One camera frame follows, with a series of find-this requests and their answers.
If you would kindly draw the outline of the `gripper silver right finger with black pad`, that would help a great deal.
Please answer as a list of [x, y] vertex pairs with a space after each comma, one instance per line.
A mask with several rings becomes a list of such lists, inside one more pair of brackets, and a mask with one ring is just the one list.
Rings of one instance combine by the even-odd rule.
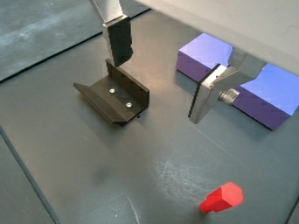
[[266, 62], [238, 48], [232, 48], [228, 66], [218, 64], [197, 84], [189, 109], [189, 120], [197, 123], [218, 102], [231, 105], [239, 96], [235, 89], [252, 81]]

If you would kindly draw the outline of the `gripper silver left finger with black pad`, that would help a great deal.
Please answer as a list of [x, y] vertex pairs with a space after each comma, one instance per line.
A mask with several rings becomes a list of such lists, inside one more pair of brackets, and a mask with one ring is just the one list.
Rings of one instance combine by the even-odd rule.
[[119, 0], [88, 0], [103, 22], [109, 58], [116, 67], [132, 57], [132, 36], [129, 17], [124, 14]]

